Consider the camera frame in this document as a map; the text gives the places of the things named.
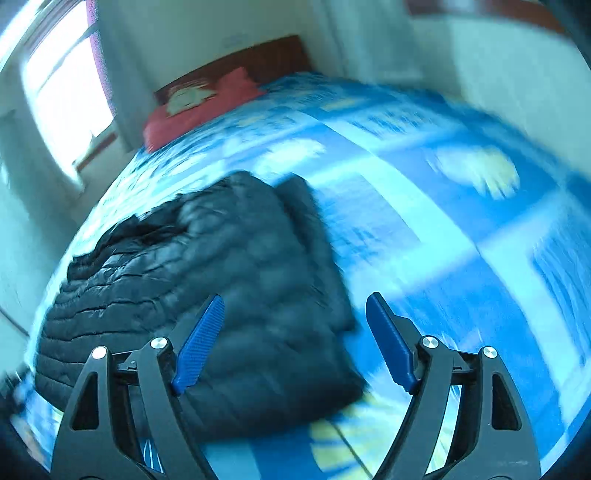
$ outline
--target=patterned blanket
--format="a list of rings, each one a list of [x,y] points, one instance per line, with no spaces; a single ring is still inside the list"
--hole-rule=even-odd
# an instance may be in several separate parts
[[[293,172],[315,189],[363,326],[343,341],[369,389],[334,418],[204,446],[220,479],[356,480],[376,472],[410,398],[392,382],[365,322],[374,291],[449,347],[496,347],[549,468],[591,407],[588,182],[511,126],[432,93],[310,73],[267,89],[154,154],[137,153],[66,252],[33,338],[72,256],[92,250],[114,223],[232,170],[269,183]],[[430,469],[445,460],[459,393],[450,391]],[[47,464],[59,421],[31,396],[28,422]],[[144,445],[157,468],[149,439]]]

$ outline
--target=black bracket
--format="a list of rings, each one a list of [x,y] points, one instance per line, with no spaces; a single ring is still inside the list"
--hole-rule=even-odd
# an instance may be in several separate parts
[[[203,305],[167,338],[141,350],[112,354],[97,347],[64,413],[53,454],[53,480],[215,480],[183,427],[178,396],[194,384],[223,318],[220,297]],[[367,304],[368,323],[393,379],[412,395],[402,426],[375,478],[380,480],[540,477],[529,419],[494,348],[477,354],[447,348],[393,314],[379,293]],[[139,385],[148,426],[165,473],[147,468],[139,451],[128,387]],[[449,388],[462,385],[445,466],[425,475],[443,422]]]

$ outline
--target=metal screw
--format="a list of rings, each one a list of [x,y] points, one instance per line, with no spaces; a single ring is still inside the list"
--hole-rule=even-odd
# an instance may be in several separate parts
[[[158,338],[153,339],[150,342],[150,347],[152,347],[155,350],[162,350],[162,348],[164,348],[167,343],[168,343],[168,340],[166,338],[158,337]]]
[[[427,348],[437,348],[439,346],[439,340],[435,337],[425,337],[423,339],[423,345]]]
[[[496,353],[496,350],[491,346],[484,347],[484,349],[482,350],[482,353],[484,353],[485,356],[487,356],[488,358],[496,358],[496,356],[498,355]]]
[[[104,358],[106,354],[107,347],[98,346],[92,351],[92,358],[94,358],[95,360],[100,360],[101,358]]]

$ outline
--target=white wall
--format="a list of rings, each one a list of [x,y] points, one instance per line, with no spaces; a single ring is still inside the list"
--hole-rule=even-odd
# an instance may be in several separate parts
[[[121,20],[158,89],[233,51],[303,30],[307,0],[126,0]]]
[[[22,363],[27,339],[0,316],[0,376]]]
[[[1,184],[0,225],[0,305],[27,329],[61,252],[49,244],[22,202]]]
[[[506,119],[591,177],[591,70],[570,40],[494,18],[413,24],[429,87]]]

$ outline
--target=quilted fabric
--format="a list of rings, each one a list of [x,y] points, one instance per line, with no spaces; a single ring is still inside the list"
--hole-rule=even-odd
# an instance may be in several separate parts
[[[222,296],[225,325],[181,396],[200,442],[276,432],[358,400],[338,337],[355,328],[305,181],[276,189],[237,172],[104,234],[68,269],[47,313],[36,387],[64,409],[90,351],[144,346]]]

